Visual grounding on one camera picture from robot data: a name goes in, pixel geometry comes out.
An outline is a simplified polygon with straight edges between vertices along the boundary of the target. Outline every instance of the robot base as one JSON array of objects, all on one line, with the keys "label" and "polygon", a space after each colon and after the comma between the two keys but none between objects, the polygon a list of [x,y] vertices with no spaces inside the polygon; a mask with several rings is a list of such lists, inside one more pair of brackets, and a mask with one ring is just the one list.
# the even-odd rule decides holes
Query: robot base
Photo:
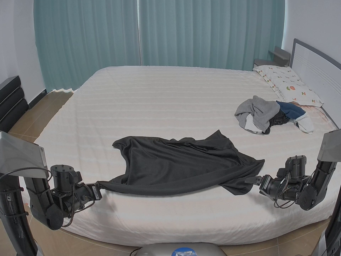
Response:
[{"label": "robot base", "polygon": [[135,256],[226,256],[211,243],[160,243],[146,245]]}]

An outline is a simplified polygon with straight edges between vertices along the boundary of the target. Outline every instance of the floor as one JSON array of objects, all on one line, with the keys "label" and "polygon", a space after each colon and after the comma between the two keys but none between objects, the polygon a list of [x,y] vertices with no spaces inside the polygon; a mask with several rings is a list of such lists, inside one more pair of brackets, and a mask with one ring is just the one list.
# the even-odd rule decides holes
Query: floor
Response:
[{"label": "floor", "polygon": [[[51,92],[27,111],[10,130],[10,134],[34,142],[58,110],[72,96],[72,92]],[[79,236],[65,230],[52,231],[28,216],[35,240],[45,256],[129,256],[135,247],[109,244]],[[328,220],[299,228],[295,231],[268,241],[247,245],[221,246],[228,256],[308,256],[314,249]],[[0,248],[3,256],[15,256],[12,244],[0,223]]]}]

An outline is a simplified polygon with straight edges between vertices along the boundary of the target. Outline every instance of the curtain fold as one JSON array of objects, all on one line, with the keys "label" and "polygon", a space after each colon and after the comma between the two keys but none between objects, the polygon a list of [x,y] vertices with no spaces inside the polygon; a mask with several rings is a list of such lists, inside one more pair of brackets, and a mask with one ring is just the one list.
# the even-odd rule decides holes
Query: curtain fold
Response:
[{"label": "curtain fold", "polygon": [[137,0],[34,0],[47,91],[79,88],[107,66],[141,65]]},{"label": "curtain fold", "polygon": [[252,70],[282,45],[285,0],[139,0],[143,65]]}]

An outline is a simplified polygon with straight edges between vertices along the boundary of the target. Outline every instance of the floral pillow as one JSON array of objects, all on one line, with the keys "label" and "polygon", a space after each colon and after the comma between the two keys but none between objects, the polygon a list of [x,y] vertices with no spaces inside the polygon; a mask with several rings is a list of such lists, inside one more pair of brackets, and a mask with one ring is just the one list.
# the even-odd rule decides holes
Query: floral pillow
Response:
[{"label": "floral pillow", "polygon": [[321,107],[323,102],[288,66],[258,66],[257,71],[283,102]]}]

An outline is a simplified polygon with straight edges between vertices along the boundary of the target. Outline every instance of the mattress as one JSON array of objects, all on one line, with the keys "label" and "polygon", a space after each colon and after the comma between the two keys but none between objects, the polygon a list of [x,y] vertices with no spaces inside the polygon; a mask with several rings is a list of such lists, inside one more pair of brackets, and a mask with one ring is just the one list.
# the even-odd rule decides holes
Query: mattress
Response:
[{"label": "mattress", "polygon": [[[306,155],[316,167],[323,134],[335,129],[320,108],[305,107],[313,134],[293,123],[269,135],[238,126],[234,112],[253,95],[277,100],[256,72],[173,66],[119,66],[97,71],[66,102],[36,143],[48,166],[68,164],[85,183],[110,180],[126,164],[112,143],[125,136],[204,139],[220,130],[242,153],[265,159],[260,175],[275,177],[289,156]],[[103,199],[77,213],[66,228],[99,241],[142,246],[161,242],[245,244],[268,240],[332,214],[340,188],[336,168],[323,202],[310,211],[276,209],[257,186],[234,196],[221,186],[176,196],[137,196],[102,190]],[[28,195],[23,194],[28,202]]]}]

